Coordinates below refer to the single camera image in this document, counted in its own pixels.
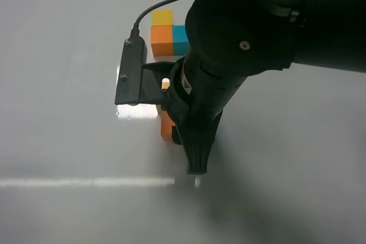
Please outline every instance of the blue cube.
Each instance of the blue cube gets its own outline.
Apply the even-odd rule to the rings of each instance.
[[[185,55],[188,51],[189,42],[185,33],[185,26],[173,26],[173,48],[174,55]]]

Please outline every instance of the yellow cube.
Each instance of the yellow cube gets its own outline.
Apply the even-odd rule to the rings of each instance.
[[[152,26],[172,26],[173,10],[154,10]]]

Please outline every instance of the black cable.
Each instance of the black cable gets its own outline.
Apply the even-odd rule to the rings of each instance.
[[[138,35],[138,33],[140,32],[138,29],[140,22],[144,18],[144,16],[146,16],[149,12],[151,12],[157,8],[160,8],[161,6],[173,3],[175,1],[178,1],[178,0],[164,0],[162,2],[159,2],[159,3],[151,6],[150,8],[147,8],[145,11],[143,11],[142,14],[140,14],[138,16],[138,18],[136,19],[135,24],[133,25],[133,29],[131,31],[131,35]]]

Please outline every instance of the black metal bracket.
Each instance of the black metal bracket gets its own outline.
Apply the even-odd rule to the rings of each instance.
[[[125,41],[114,101],[116,105],[163,105],[169,100],[161,90],[161,81],[169,78],[175,62],[146,64],[146,58],[144,39],[136,36]]]

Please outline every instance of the stacked blocks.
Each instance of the stacked blocks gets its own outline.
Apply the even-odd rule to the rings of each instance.
[[[173,26],[172,10],[154,10],[151,47],[155,57],[185,55],[189,42],[185,26]]]

